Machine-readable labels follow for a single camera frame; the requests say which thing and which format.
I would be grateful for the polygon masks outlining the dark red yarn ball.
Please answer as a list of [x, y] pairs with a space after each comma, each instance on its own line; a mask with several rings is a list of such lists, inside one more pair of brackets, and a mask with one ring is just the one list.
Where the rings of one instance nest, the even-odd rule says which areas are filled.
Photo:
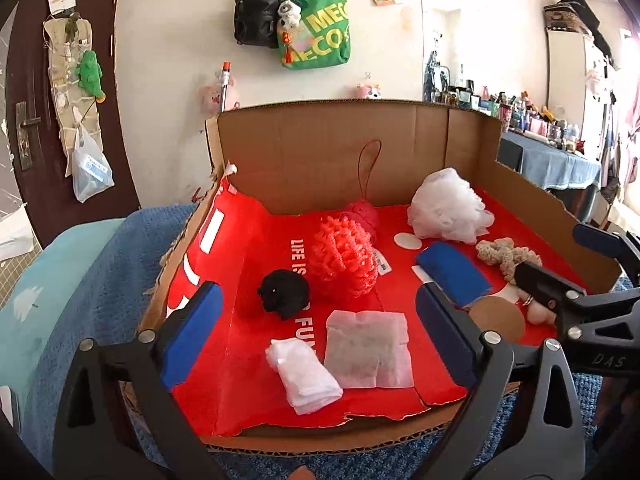
[[[357, 179], [359, 198], [349, 203], [343, 210], [342, 216], [357, 222], [369, 235], [372, 244], [376, 241], [376, 228], [378, 227], [378, 213], [375, 206], [368, 201], [368, 189], [372, 171], [381, 155], [383, 143], [380, 139], [374, 139], [363, 145], [358, 155]], [[367, 152], [374, 151], [368, 168], [364, 168], [364, 159]]]

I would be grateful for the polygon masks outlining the white wardrobe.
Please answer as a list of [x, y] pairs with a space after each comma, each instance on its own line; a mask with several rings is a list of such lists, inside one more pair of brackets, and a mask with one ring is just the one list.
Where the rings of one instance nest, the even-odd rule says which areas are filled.
[[580, 135], [598, 136], [610, 104], [608, 62], [593, 40], [578, 32], [548, 30], [548, 101], [550, 112]]

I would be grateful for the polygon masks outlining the black backpack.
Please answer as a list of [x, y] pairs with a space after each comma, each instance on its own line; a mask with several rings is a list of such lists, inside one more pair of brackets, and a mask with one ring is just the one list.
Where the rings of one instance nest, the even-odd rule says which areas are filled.
[[234, 0], [234, 39], [238, 44], [277, 49], [281, 0]]

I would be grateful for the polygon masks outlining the black fuzzy ball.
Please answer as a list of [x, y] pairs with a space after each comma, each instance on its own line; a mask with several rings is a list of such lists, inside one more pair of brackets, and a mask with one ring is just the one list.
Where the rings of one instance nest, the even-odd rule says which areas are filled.
[[292, 318], [310, 301], [306, 278], [290, 270], [274, 270], [267, 274], [257, 289], [267, 312], [277, 313], [281, 320]]

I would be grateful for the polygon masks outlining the green tote bag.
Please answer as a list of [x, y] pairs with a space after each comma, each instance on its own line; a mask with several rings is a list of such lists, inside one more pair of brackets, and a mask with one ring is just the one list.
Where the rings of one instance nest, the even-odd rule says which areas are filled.
[[282, 0], [277, 37], [288, 70], [346, 64], [352, 53], [347, 0]]

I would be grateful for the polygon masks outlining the white mesh bath pouf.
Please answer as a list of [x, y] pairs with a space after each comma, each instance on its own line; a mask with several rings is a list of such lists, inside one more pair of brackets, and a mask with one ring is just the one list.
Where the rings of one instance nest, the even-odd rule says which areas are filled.
[[451, 167], [429, 174], [408, 208], [409, 226], [419, 238], [475, 244], [494, 222], [480, 196]]

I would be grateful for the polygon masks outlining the beige hanging organizer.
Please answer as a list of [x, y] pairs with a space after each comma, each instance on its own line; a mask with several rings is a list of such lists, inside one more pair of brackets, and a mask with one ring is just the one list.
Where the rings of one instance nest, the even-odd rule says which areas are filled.
[[79, 125], [83, 125], [99, 148], [103, 148], [98, 103], [78, 86], [76, 75], [82, 55], [92, 49], [92, 27], [89, 21], [78, 18], [76, 34], [68, 41], [67, 22], [68, 18], [50, 18], [43, 23], [52, 103], [58, 121], [58, 138], [66, 159], [65, 177], [72, 174], [70, 158]]

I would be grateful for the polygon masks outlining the white plastic bag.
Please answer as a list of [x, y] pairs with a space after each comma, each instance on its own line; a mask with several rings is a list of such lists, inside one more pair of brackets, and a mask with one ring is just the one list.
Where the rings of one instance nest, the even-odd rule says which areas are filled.
[[73, 191], [79, 203], [115, 185], [113, 170], [83, 125], [77, 129], [72, 153]]

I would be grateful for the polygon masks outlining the table with blue cloth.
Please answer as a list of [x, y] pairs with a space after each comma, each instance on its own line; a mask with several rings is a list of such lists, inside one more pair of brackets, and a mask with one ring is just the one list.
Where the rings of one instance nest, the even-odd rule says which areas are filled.
[[498, 162], [554, 195], [579, 221], [590, 220], [600, 190], [598, 162], [512, 131], [501, 136]]

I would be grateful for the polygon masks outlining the cardboard box tray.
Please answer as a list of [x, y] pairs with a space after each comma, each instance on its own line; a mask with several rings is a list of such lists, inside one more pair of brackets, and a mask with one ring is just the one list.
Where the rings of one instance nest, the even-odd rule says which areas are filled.
[[[491, 237], [512, 237], [536, 250], [544, 265], [590, 292], [608, 292], [618, 264], [577, 245], [575, 218], [562, 203], [497, 160], [500, 124], [477, 112], [409, 101], [312, 101], [241, 108], [207, 129], [214, 183], [169, 252], [141, 324], [159, 328], [171, 311], [168, 292], [186, 251], [226, 186], [253, 197], [275, 216], [341, 211], [359, 198], [357, 162], [363, 145], [383, 148], [369, 183], [378, 210], [406, 209], [422, 181], [454, 168], [495, 216]], [[355, 416], [331, 428], [262, 425], [233, 437], [201, 441], [242, 452], [303, 454], [377, 448], [428, 434], [450, 421], [461, 400], [401, 420]]]

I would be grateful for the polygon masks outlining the pale pink plush toy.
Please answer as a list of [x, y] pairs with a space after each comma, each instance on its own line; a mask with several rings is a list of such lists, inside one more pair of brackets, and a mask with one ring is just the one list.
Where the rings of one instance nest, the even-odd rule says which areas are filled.
[[[201, 111], [207, 118], [214, 117], [220, 113], [221, 93], [221, 84], [204, 86], [198, 90], [198, 99], [200, 100]], [[238, 89], [235, 88], [235, 80], [231, 79], [227, 86], [224, 110], [236, 110], [239, 107], [239, 92]]]

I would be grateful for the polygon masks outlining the light blue cushion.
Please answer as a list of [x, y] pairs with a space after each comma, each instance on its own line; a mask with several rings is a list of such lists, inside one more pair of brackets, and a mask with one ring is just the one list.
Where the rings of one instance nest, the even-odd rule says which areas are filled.
[[1, 385], [20, 412], [38, 362], [68, 300], [122, 220], [73, 226], [59, 235], [24, 271], [1, 309]]

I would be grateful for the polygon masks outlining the beige knitted rope toy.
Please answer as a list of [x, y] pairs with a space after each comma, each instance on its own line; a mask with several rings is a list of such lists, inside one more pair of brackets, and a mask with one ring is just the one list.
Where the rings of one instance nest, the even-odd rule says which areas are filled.
[[477, 258], [488, 264], [498, 266], [504, 279], [515, 284], [515, 268], [523, 262], [542, 266], [540, 255], [528, 247], [514, 245], [511, 237], [497, 238], [496, 240], [481, 240], [475, 246]]

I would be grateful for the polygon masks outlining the red mesh sponge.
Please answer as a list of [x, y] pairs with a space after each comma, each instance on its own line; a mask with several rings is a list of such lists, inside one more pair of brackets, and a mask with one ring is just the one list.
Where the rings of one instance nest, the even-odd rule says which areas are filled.
[[378, 281], [371, 235], [346, 217], [327, 216], [320, 222], [308, 261], [314, 284], [332, 298], [359, 298]]

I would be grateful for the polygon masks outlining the brown round powder puff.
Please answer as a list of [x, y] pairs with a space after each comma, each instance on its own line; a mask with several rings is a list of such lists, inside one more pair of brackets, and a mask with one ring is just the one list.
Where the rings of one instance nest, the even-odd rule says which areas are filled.
[[477, 299], [468, 313], [482, 332], [493, 330], [506, 341], [518, 342], [525, 334], [525, 318], [520, 308], [501, 297]]

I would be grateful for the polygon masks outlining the green plush toy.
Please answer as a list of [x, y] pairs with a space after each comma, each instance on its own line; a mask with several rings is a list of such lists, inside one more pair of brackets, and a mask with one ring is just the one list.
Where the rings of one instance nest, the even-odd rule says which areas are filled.
[[84, 89], [89, 96], [93, 96], [96, 102], [103, 103], [105, 101], [106, 94], [101, 86], [103, 73], [96, 52], [88, 50], [82, 55], [76, 66], [76, 75], [78, 76], [78, 86], [81, 89]]

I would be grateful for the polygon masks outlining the white cloth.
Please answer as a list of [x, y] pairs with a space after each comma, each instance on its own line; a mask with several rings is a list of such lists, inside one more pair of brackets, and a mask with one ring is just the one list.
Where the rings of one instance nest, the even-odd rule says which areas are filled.
[[273, 339], [265, 355], [271, 368], [278, 373], [286, 400], [297, 415], [319, 411], [343, 396], [337, 380], [305, 341]]

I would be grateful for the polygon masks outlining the blue knit blanket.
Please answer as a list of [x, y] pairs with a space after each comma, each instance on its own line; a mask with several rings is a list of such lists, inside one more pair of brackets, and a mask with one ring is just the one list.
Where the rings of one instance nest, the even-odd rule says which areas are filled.
[[[64, 292], [63, 310], [44, 347], [21, 409], [21, 438], [50, 469], [58, 404], [77, 345], [86, 337], [119, 344], [134, 336], [148, 306], [146, 293], [160, 273], [160, 258], [194, 211], [191, 205], [146, 208], [117, 223], [99, 252], [81, 265], [79, 281]], [[356, 454], [295, 457], [216, 452], [231, 479], [284, 479], [300, 466], [319, 479], [407, 479], [442, 432]]]

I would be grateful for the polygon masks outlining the blue sponge block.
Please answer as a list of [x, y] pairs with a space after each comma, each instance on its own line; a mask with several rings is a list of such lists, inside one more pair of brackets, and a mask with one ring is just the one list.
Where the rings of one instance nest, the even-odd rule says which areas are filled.
[[492, 292], [491, 284], [472, 260], [447, 243], [428, 246], [416, 256], [416, 264], [459, 309]]

